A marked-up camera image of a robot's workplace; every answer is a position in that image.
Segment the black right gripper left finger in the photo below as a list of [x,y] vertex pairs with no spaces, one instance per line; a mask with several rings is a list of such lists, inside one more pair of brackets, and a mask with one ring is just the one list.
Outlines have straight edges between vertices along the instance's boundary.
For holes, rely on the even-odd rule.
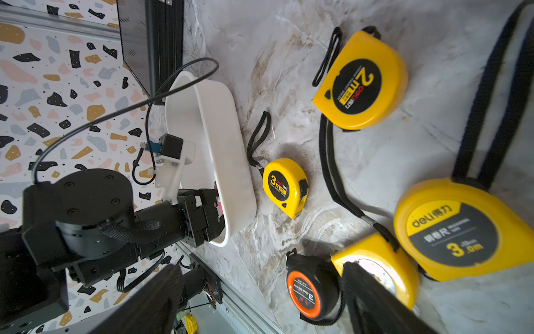
[[92,332],[171,333],[184,284],[180,267],[167,265]]

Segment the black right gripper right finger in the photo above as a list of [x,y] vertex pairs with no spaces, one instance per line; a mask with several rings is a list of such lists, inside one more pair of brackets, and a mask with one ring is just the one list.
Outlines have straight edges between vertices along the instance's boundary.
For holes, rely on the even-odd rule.
[[355,333],[434,333],[356,262],[343,265],[343,297]]

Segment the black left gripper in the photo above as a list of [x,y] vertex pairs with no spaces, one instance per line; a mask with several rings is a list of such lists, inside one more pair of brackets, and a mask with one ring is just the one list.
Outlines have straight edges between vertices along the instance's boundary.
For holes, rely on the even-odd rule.
[[184,241],[199,247],[219,237],[225,229],[225,218],[219,213],[216,189],[180,189],[177,194],[184,227]]

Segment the black orange tape measure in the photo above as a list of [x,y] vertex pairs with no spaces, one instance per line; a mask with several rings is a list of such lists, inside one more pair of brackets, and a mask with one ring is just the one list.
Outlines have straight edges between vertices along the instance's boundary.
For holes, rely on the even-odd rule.
[[300,320],[314,326],[336,324],[345,300],[332,262],[293,249],[286,253],[286,270],[286,288]]

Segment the yellow 3m tape measure large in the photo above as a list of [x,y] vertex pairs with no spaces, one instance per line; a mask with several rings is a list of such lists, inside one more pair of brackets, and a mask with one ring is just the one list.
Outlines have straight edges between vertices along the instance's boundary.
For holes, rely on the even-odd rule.
[[262,176],[266,195],[289,218],[295,219],[304,209],[309,191],[309,183],[304,170],[292,159],[279,158],[262,166],[253,154],[266,140],[271,129],[271,114],[264,111],[247,144],[248,163]]

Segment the yellow 2m tape measure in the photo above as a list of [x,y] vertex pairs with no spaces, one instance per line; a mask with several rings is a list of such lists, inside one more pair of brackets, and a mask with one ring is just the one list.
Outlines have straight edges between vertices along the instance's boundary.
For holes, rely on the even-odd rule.
[[375,26],[354,33],[342,46],[334,28],[325,57],[313,79],[313,105],[346,132],[372,127],[402,102],[408,84],[407,65]]

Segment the pink tape measure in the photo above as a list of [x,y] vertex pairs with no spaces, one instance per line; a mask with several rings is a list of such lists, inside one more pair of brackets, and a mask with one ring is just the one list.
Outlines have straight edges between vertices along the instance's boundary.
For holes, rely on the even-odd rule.
[[218,216],[220,217],[220,216],[224,215],[221,199],[218,196],[216,197],[216,207],[217,207],[217,210],[218,210]]

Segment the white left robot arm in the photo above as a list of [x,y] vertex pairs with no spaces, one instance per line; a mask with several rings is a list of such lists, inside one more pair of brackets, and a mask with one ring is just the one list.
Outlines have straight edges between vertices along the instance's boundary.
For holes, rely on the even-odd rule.
[[28,333],[69,309],[68,279],[86,287],[118,274],[128,293],[165,259],[167,247],[219,237],[225,218],[215,189],[181,189],[135,210],[121,173],[88,169],[23,193],[23,223],[1,234],[1,332]]

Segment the white storage box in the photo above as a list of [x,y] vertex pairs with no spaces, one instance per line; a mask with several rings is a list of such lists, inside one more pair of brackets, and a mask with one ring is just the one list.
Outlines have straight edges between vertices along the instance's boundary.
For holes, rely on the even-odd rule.
[[232,236],[251,224],[257,212],[252,177],[232,93],[225,84],[181,72],[165,102],[167,134],[184,141],[184,158],[157,168],[162,199],[176,203],[179,189],[218,190],[225,227],[211,244],[227,246]]

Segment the black flat case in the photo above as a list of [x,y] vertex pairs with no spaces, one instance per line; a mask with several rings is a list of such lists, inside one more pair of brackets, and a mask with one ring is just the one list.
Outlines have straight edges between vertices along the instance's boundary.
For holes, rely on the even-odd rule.
[[184,2],[118,0],[122,58],[148,97],[182,66]]

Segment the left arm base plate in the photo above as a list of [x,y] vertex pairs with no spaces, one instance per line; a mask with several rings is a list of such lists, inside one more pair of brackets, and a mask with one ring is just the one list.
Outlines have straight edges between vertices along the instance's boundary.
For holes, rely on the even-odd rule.
[[195,254],[190,253],[189,258],[191,269],[183,275],[184,302],[189,302],[201,292],[206,292],[212,303],[222,304],[224,293],[221,279]]

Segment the aluminium front rail frame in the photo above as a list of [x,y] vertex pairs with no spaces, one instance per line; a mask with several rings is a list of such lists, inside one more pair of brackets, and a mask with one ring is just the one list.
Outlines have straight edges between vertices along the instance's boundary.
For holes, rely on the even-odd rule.
[[220,303],[216,302],[214,313],[219,314],[234,333],[282,333],[281,328],[269,319],[257,307],[257,304],[232,287],[222,274],[219,274],[184,243],[179,242],[175,249],[180,256],[189,260],[188,265],[190,262],[203,265],[216,275],[220,282],[222,297]]

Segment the aluminium left corner post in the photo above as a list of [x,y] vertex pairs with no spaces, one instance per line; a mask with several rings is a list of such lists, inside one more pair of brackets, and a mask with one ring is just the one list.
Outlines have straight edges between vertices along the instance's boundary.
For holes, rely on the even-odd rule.
[[116,27],[1,4],[1,22],[120,41]]

